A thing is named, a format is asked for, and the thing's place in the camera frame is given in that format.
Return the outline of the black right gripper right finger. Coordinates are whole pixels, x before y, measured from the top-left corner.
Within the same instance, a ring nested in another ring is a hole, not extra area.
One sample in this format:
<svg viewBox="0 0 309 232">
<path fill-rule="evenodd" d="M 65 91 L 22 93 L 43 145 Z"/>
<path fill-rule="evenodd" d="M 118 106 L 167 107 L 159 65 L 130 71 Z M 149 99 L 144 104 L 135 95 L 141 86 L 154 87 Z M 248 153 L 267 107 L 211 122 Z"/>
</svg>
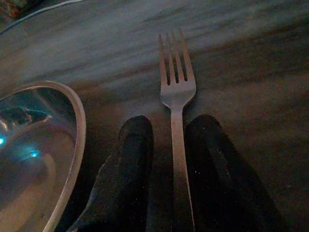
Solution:
<svg viewBox="0 0 309 232">
<path fill-rule="evenodd" d="M 216 118 L 191 121 L 185 146 L 196 232 L 287 232 L 259 176 Z"/>
</svg>

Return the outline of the glossy round plate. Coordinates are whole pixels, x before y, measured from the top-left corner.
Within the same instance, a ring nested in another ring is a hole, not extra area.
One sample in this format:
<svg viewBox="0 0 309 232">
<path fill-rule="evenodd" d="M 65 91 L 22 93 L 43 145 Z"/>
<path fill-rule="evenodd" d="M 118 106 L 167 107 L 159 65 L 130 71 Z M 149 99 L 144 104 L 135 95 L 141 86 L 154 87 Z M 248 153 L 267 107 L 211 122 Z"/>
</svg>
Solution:
<svg viewBox="0 0 309 232">
<path fill-rule="evenodd" d="M 83 104 L 64 84 L 36 82 L 0 98 L 0 232 L 54 232 L 85 140 Z"/>
</svg>

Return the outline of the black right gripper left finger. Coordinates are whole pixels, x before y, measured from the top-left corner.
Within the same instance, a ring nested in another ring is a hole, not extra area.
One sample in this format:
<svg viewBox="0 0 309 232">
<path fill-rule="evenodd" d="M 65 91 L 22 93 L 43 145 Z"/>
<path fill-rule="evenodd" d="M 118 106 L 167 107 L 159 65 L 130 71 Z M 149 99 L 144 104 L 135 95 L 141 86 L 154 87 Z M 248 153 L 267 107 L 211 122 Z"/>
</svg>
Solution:
<svg viewBox="0 0 309 232">
<path fill-rule="evenodd" d="M 145 232 L 154 152 L 150 120 L 128 119 L 98 171 L 87 204 L 67 232 Z"/>
</svg>

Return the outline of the silver metal fork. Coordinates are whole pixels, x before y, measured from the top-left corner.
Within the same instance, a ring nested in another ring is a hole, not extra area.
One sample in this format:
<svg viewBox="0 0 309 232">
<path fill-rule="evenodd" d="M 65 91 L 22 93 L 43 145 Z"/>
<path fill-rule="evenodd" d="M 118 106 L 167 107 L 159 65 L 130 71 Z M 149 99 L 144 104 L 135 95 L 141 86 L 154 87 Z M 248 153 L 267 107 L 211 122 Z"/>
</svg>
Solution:
<svg viewBox="0 0 309 232">
<path fill-rule="evenodd" d="M 167 56 L 164 55 L 162 38 L 158 38 L 160 67 L 160 99 L 170 109 L 173 188 L 171 232 L 196 232 L 194 213 L 187 171 L 183 132 L 183 109 L 196 94 L 196 80 L 183 32 L 180 45 L 183 51 L 181 62 L 178 43 L 167 40 Z"/>
</svg>

